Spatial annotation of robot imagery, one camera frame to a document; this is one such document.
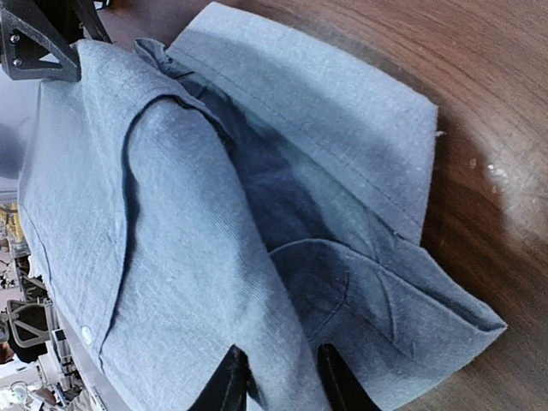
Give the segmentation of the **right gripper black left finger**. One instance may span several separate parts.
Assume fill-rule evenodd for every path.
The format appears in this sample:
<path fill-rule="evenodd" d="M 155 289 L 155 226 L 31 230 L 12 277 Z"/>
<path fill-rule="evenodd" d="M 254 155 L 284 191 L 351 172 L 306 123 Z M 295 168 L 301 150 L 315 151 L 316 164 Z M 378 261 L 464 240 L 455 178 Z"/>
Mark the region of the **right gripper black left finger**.
<path fill-rule="evenodd" d="M 188 411 L 246 411 L 250 376 L 247 356 L 232 345 Z"/>

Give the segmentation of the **grey long sleeve shirt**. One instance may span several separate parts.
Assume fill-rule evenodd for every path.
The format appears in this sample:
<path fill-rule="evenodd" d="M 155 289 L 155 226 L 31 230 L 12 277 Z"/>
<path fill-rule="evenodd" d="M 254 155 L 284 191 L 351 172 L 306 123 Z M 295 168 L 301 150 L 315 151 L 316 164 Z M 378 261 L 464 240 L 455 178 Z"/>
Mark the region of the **grey long sleeve shirt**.
<path fill-rule="evenodd" d="M 332 410 L 333 344 L 383 410 L 504 321 L 420 245 L 438 109 L 336 47 L 219 3 L 171 45 L 75 44 L 19 185 L 31 266 L 133 410 L 188 410 L 232 345 L 252 410 Z"/>

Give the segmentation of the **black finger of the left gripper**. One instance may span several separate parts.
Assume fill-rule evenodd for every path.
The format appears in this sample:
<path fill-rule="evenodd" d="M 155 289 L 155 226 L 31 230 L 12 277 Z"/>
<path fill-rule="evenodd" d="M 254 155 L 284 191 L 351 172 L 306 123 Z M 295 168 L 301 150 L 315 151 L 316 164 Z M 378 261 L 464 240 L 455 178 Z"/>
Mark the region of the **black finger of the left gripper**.
<path fill-rule="evenodd" d="M 11 80 L 78 81 L 80 38 L 70 1 L 1 2 L 1 68 Z"/>
<path fill-rule="evenodd" d="M 93 40 L 111 44 L 110 36 L 98 16 L 98 11 L 104 9 L 107 5 L 107 1 L 74 0 L 72 2 L 72 8 L 89 37 Z"/>

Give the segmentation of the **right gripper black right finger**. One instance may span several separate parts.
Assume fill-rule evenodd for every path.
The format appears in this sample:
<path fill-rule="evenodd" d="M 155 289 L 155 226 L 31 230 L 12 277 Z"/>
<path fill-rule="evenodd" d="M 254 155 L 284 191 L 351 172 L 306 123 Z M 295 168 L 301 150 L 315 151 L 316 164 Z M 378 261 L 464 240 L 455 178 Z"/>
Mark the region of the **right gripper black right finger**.
<path fill-rule="evenodd" d="M 380 411 L 333 344 L 319 346 L 318 370 L 333 411 Z"/>

